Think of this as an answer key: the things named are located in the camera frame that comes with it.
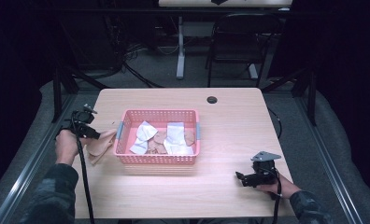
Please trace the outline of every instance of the gray carpet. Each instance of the gray carpet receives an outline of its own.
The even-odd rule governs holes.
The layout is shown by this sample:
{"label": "gray carpet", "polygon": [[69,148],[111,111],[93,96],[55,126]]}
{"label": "gray carpet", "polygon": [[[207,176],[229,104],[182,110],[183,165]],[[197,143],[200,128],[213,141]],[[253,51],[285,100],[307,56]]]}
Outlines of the gray carpet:
{"label": "gray carpet", "polygon": [[[131,56],[133,56],[132,59],[128,60],[131,67],[145,78],[162,86],[170,88],[206,87],[206,70],[204,69],[206,41],[204,39],[193,39],[187,42],[185,78],[182,80],[176,79],[178,52],[174,51],[174,48],[161,48],[161,50],[156,51],[142,49]],[[244,76],[244,74],[241,74],[242,68],[236,66],[215,66],[214,72],[217,76],[228,76],[228,74]],[[266,73],[267,69],[264,70],[262,87],[271,83],[265,78]],[[91,76],[96,74],[97,72],[89,73]],[[98,80],[112,88],[147,88],[144,83],[127,70]],[[86,103],[93,105],[97,99],[98,90],[95,87],[80,79],[77,82],[80,86],[80,92],[70,104],[68,110],[64,112],[63,118],[69,118],[69,113],[72,110],[79,109]],[[254,85],[255,81],[214,81],[212,87],[252,87]],[[281,121],[282,135],[279,142],[286,156],[293,181],[300,188],[316,193],[320,197],[321,203],[328,208],[334,217],[335,223],[370,223],[370,189],[363,183],[360,174],[351,162],[349,142],[339,120],[324,97],[318,94],[316,102],[318,126],[315,130],[318,131],[323,140],[323,145],[329,152],[335,168],[341,176],[341,181],[343,181],[347,193],[357,209],[360,218],[355,218],[356,222],[352,222],[351,220],[354,219],[345,212],[344,207],[346,206],[338,198],[334,181],[329,178],[326,173],[327,170],[324,169],[319,153],[320,145],[313,132],[310,131],[310,125],[304,116],[305,109],[303,105],[305,99],[292,98],[289,92],[291,87],[292,84],[287,83],[274,92],[266,93],[263,96],[267,106],[277,114]],[[41,147],[43,142],[46,143],[48,150],[43,155],[40,166],[37,167],[33,181],[27,186],[24,194],[21,195],[19,203],[14,204],[13,213],[8,215],[8,223],[19,221],[33,189],[55,161],[54,141],[52,140],[54,134],[51,133],[50,123],[54,109],[52,83],[42,87],[41,92],[43,93],[43,101],[36,119],[5,176],[0,181],[0,209],[31,155]],[[65,92],[64,98],[70,99]],[[271,116],[277,133],[279,133],[278,120],[273,114]],[[87,219],[76,221],[76,223],[88,222]],[[98,219],[96,223],[117,223],[117,220]],[[296,223],[296,219],[294,217],[282,217],[278,220],[278,223]]]}

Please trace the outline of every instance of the black curtain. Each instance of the black curtain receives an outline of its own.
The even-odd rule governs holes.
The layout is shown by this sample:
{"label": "black curtain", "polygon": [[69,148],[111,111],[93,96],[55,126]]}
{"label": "black curtain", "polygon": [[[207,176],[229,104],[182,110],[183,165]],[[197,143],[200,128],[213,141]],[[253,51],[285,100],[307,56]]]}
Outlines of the black curtain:
{"label": "black curtain", "polygon": [[316,65],[317,89],[344,126],[352,160],[370,187],[370,1],[294,0],[292,11],[334,16],[287,20],[268,76]]}
{"label": "black curtain", "polygon": [[35,118],[40,86],[50,79],[40,41],[17,5],[0,2],[0,178]]}
{"label": "black curtain", "polygon": [[370,1],[349,2],[345,12],[318,71],[318,90],[344,126],[352,160],[370,187]]}

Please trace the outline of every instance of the white napkin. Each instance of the white napkin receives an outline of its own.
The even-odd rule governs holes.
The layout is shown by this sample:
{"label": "white napkin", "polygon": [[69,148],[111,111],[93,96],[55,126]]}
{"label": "white napkin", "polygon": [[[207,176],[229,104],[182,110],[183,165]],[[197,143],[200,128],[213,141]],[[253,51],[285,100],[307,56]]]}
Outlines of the white napkin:
{"label": "white napkin", "polygon": [[152,125],[146,121],[142,122],[136,131],[136,140],[130,150],[135,154],[143,155],[148,150],[148,140],[158,132]]}
{"label": "white napkin", "polygon": [[169,122],[167,124],[167,137],[164,139],[164,147],[168,154],[192,155],[192,147],[185,142],[185,127],[183,122]]}

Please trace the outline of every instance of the basket handle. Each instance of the basket handle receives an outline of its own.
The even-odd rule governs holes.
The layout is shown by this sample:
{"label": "basket handle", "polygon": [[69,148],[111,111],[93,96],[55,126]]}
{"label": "basket handle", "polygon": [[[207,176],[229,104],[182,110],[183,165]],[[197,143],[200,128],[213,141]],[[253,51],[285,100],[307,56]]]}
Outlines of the basket handle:
{"label": "basket handle", "polygon": [[116,132],[116,139],[121,139],[121,131],[123,130],[124,123],[121,121],[119,123],[118,131]]}

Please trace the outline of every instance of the table leg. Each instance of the table leg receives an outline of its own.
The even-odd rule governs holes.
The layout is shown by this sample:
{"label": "table leg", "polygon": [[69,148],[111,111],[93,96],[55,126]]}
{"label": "table leg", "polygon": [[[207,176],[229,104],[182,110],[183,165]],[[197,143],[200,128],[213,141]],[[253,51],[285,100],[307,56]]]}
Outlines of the table leg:
{"label": "table leg", "polygon": [[185,49],[184,49],[184,35],[183,35],[182,17],[178,18],[178,64],[177,64],[177,79],[184,78],[185,67]]}

